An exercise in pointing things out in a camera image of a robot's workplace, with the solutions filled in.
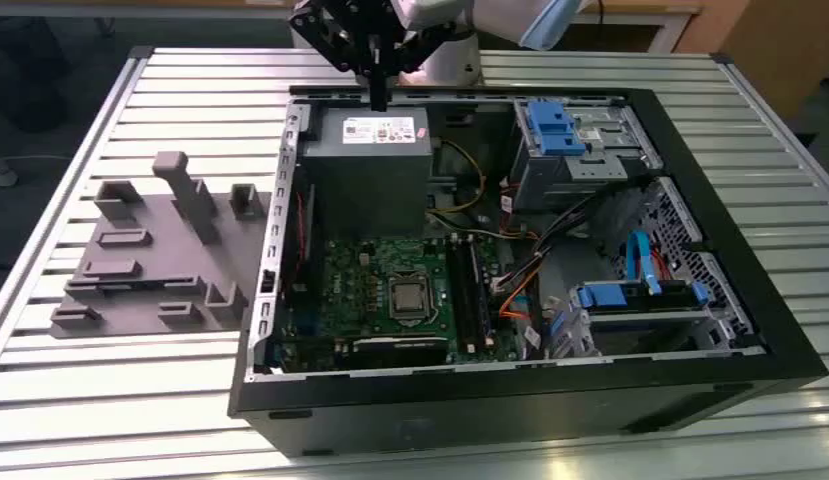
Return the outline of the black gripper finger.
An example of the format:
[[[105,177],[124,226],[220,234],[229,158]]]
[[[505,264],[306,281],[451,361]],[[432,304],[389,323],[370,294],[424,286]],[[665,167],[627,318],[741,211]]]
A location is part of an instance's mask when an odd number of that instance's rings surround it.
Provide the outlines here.
[[[381,69],[374,55],[356,55],[348,34],[338,26],[321,1],[298,1],[289,25],[340,72],[353,72],[369,91],[370,108],[381,111]]]
[[[432,26],[404,39],[407,30],[389,27],[381,35],[381,111],[392,98],[389,81],[401,72],[413,73],[455,34],[455,26]]]

